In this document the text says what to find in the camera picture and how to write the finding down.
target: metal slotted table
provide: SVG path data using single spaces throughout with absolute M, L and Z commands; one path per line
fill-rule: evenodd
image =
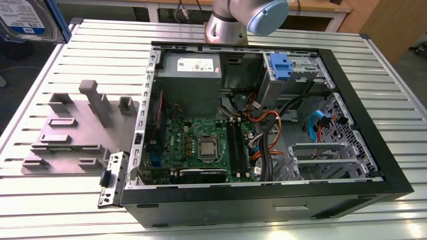
M 427 238 L 427 111 L 368 39 L 357 34 L 277 30 L 248 36 L 250 45 L 330 49 L 380 130 L 414 193 L 324 220 L 144 229 L 125 209 L 97 209 L 98 176 L 23 176 L 50 107 L 52 93 L 73 100 L 81 80 L 96 80 L 109 100 L 142 92 L 150 41 L 202 42 L 201 25 L 84 20 L 56 46 L 0 138 L 0 237 L 116 233 L 149 239 L 421 239 Z

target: expansion slot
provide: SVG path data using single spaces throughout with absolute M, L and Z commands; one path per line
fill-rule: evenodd
M 228 155 L 229 155 L 229 165 L 230 165 L 230 173 L 234 176 L 238 171 L 238 162 L 236 156 L 236 144 L 234 144 L 234 128 L 233 123 L 226 122 L 226 145 L 228 145 Z
M 244 137 L 242 137 L 241 127 L 240 127 L 240 122 L 237 121 L 233 123 L 233 140 L 234 140 L 237 172 L 242 177 L 248 173 L 248 163 L 246 163 L 246 155 L 245 155 Z

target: hard drive label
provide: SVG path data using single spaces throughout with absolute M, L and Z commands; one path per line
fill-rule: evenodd
M 42 34 L 45 31 L 34 8 L 25 0 L 0 0 L 0 17 L 18 33 Z

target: blue hard drive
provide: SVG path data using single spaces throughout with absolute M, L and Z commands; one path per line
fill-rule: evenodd
M 0 36 L 11 42 L 68 43 L 72 33 L 54 0 L 0 0 Z

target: motherboard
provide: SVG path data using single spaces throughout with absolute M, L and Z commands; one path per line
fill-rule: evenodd
M 252 123 L 225 119 L 169 119 L 164 151 L 148 153 L 146 185 L 250 182 L 246 142 Z

